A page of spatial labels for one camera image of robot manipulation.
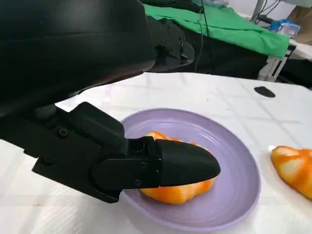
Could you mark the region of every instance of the purple plate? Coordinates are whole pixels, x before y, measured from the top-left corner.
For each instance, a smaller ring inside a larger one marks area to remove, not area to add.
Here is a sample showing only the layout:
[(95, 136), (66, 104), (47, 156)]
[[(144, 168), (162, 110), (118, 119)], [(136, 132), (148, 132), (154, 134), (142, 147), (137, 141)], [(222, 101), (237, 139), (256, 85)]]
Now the purple plate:
[(191, 232), (212, 232), (240, 222), (255, 207), (260, 175), (247, 147), (229, 130), (209, 118), (174, 109), (151, 109), (122, 121), (127, 138), (159, 131), (185, 142), (196, 142), (218, 160), (221, 174), (213, 188), (182, 205), (157, 202), (139, 190), (122, 197), (152, 220)]

